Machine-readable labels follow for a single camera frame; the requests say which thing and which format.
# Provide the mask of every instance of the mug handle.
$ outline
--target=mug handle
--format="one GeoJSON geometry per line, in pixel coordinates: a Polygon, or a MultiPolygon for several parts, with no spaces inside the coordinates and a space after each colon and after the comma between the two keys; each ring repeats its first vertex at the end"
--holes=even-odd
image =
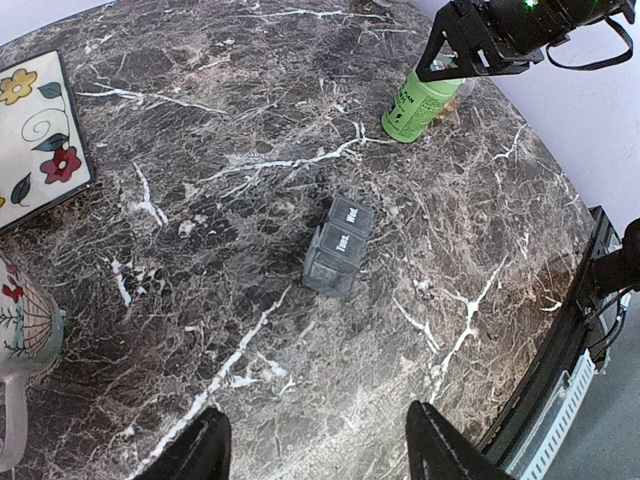
{"type": "Polygon", "coordinates": [[[28,373],[18,373],[4,380],[6,429],[0,452],[0,472],[15,467],[27,448],[27,381],[28,373]]]}

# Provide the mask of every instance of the floral plate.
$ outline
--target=floral plate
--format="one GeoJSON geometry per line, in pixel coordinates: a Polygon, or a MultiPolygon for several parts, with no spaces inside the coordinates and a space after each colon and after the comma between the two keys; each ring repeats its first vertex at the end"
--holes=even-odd
{"type": "Polygon", "coordinates": [[[93,182],[58,52],[0,71],[0,233],[93,182]]]}

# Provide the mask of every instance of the red flower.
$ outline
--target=red flower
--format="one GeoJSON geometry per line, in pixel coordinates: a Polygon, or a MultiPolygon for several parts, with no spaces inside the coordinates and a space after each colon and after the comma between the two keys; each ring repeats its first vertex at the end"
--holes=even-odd
{"type": "Polygon", "coordinates": [[[60,147],[56,150],[53,160],[48,160],[40,165],[40,171],[47,174],[44,181],[47,185],[53,182],[68,182],[71,174],[82,166],[82,162],[76,156],[76,147],[65,150],[60,147]]]}
{"type": "Polygon", "coordinates": [[[7,297],[11,297],[13,299],[13,303],[18,303],[20,297],[24,295],[24,290],[21,286],[19,286],[16,281],[9,277],[9,283],[16,287],[15,290],[11,290],[9,285],[2,285],[2,293],[4,293],[7,297]]]}

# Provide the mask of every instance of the ceramic mug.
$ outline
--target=ceramic mug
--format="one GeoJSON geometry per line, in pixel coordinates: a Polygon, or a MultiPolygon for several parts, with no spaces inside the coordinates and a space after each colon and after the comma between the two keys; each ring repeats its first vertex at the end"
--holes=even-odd
{"type": "Polygon", "coordinates": [[[0,255],[0,380],[6,411],[0,472],[15,467],[24,455],[27,381],[53,363],[63,334],[63,315],[53,299],[0,255]]]}

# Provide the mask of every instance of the green leaf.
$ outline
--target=green leaf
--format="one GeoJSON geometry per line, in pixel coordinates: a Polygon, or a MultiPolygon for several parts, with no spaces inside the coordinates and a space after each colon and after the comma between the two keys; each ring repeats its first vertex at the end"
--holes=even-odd
{"type": "Polygon", "coordinates": [[[31,173],[20,180],[11,192],[11,203],[19,204],[29,194],[31,190],[31,173]]]}
{"type": "Polygon", "coordinates": [[[51,100],[62,95],[62,87],[58,82],[47,83],[42,87],[38,87],[44,98],[51,100]]]}
{"type": "Polygon", "coordinates": [[[40,150],[42,152],[55,152],[57,149],[64,145],[64,142],[69,140],[69,137],[63,135],[61,133],[56,133],[47,138],[44,142],[42,142],[37,147],[32,148],[31,150],[40,150]]]}

